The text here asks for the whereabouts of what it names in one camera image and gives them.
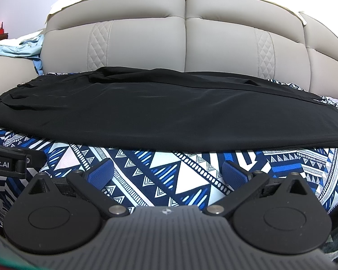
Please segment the black pants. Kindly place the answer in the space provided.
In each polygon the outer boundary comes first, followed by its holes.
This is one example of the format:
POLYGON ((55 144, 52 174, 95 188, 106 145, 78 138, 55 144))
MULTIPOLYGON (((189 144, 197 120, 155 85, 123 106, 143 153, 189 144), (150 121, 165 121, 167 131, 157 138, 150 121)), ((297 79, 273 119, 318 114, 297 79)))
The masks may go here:
POLYGON ((0 127, 106 148, 338 148, 336 107, 306 91, 226 72, 102 67, 47 74, 0 95, 0 127))

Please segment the blue white patterned cover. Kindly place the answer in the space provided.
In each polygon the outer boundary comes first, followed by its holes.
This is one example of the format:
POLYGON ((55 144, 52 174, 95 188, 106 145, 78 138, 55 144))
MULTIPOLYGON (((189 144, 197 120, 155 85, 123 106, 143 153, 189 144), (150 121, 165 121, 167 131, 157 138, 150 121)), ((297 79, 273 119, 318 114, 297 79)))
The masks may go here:
MULTIPOLYGON (((338 99, 319 97, 338 109, 338 99)), ((246 171, 260 170, 274 178, 299 173, 325 210, 331 211, 338 205, 338 148, 219 152, 106 148, 29 137, 1 127, 0 145, 43 151, 47 156, 41 169, 27 168, 25 179, 0 176, 0 224, 37 173, 64 178, 75 170, 88 171, 105 158, 113 161, 114 175, 102 192, 130 210, 137 206, 204 208, 213 204, 233 191, 222 175, 226 160, 246 171)))

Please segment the light blue cloth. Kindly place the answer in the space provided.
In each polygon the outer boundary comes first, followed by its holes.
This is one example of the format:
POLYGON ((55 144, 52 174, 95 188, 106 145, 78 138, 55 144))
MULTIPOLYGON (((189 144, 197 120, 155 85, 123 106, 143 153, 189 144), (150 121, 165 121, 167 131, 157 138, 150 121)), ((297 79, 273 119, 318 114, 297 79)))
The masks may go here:
POLYGON ((24 40, 16 46, 0 45, 0 56, 12 58, 26 58, 31 60, 38 75, 42 76, 43 63, 40 58, 44 35, 40 34, 36 37, 24 40))

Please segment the beige leather sofa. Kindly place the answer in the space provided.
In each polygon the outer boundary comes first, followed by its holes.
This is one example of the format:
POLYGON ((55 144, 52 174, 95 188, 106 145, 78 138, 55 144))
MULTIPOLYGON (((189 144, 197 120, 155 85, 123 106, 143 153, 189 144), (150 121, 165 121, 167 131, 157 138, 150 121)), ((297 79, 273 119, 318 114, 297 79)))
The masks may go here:
POLYGON ((43 71, 232 72, 338 99, 338 37, 263 0, 83 0, 49 16, 43 71))

